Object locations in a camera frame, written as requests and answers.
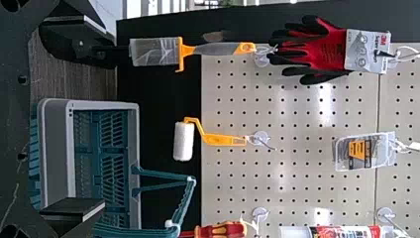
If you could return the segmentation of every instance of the pegboard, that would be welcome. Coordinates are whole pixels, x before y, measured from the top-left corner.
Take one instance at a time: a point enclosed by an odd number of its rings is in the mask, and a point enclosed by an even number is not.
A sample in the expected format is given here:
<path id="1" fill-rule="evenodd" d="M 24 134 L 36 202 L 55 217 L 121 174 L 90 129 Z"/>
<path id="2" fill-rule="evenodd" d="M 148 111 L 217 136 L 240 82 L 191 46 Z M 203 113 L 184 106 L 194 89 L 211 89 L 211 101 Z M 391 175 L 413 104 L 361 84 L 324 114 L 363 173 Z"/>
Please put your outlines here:
<path id="1" fill-rule="evenodd" d="M 420 44 L 395 44 L 420 49 Z M 380 77 L 379 130 L 395 131 L 405 144 L 420 141 L 420 60 L 400 63 Z M 394 221 L 420 236 L 420 154 L 397 155 L 395 167 L 377 170 L 377 207 L 388 206 Z"/>
<path id="2" fill-rule="evenodd" d="M 271 146 L 202 145 L 202 224 L 250 220 L 270 211 L 263 237 L 281 225 L 373 224 L 375 171 L 336 173 L 332 141 L 375 132 L 378 76 L 352 73 L 299 84 L 282 67 L 255 66 L 253 56 L 202 58 L 202 122 L 208 133 L 264 130 Z"/>

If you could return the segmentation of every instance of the metal hook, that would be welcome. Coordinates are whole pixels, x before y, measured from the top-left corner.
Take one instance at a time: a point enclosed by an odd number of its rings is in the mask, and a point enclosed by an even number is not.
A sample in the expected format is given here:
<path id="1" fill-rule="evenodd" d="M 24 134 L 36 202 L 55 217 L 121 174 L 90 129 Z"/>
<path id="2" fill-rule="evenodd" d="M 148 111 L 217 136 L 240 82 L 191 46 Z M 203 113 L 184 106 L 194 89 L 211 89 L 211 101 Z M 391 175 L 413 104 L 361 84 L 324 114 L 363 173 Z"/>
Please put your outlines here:
<path id="1" fill-rule="evenodd" d="M 267 142 L 271 139 L 271 137 L 269 137 L 268 133 L 265 132 L 265 131 L 257 131 L 257 132 L 255 132 L 254 135 L 246 136 L 246 138 L 251 144 L 253 144 L 255 146 L 263 145 L 263 146 L 269 148 L 270 150 L 274 150 L 274 151 L 277 150 L 276 147 L 272 147 L 272 146 L 268 145 Z"/>
<path id="2" fill-rule="evenodd" d="M 404 237 L 411 238 L 411 236 L 404 229 L 402 229 L 399 225 L 392 221 L 392 219 L 395 217 L 395 213 L 389 207 L 382 207 L 376 211 L 376 218 L 380 222 L 391 224 L 394 228 L 401 231 Z"/>

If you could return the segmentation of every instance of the product package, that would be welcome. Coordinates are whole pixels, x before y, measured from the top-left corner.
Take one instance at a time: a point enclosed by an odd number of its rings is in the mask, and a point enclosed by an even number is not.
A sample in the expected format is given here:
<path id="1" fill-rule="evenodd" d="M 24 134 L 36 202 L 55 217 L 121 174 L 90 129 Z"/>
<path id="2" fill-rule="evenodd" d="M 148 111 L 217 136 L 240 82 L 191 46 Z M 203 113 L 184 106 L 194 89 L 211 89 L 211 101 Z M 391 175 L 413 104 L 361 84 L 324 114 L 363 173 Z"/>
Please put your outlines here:
<path id="1" fill-rule="evenodd" d="M 333 142 L 336 171 L 392 166 L 396 162 L 395 132 L 380 132 L 337 139 Z"/>
<path id="2" fill-rule="evenodd" d="M 392 226 L 280 226 L 280 238 L 394 238 Z"/>

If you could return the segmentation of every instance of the metal frame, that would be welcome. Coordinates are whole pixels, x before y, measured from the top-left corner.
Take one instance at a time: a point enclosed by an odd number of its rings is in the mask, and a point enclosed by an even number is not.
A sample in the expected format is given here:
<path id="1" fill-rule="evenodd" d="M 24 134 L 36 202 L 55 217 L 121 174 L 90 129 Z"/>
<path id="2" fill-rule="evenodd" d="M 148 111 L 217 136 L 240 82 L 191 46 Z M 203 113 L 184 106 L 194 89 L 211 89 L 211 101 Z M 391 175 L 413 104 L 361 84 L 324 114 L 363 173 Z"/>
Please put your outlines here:
<path id="1" fill-rule="evenodd" d="M 28 40 L 57 3 L 32 0 L 16 12 L 0 5 L 0 231 L 14 224 L 30 237 L 56 236 L 29 202 L 27 151 L 31 92 Z"/>

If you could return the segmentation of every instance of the paint roller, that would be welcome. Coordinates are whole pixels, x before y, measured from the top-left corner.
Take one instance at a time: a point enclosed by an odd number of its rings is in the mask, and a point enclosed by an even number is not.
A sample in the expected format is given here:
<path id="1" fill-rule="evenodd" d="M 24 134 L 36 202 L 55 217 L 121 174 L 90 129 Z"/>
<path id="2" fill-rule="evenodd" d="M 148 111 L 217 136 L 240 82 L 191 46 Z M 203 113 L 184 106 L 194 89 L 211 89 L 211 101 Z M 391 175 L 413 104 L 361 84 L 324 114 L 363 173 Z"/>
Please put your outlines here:
<path id="1" fill-rule="evenodd" d="M 185 117 L 182 122 L 175 123 L 175 135 L 173 139 L 173 158 L 176 161 L 189 161 L 192 158 L 194 145 L 194 124 L 203 142 L 209 146 L 246 146 L 246 137 L 225 136 L 207 134 L 201 126 L 200 120 L 193 117 Z"/>

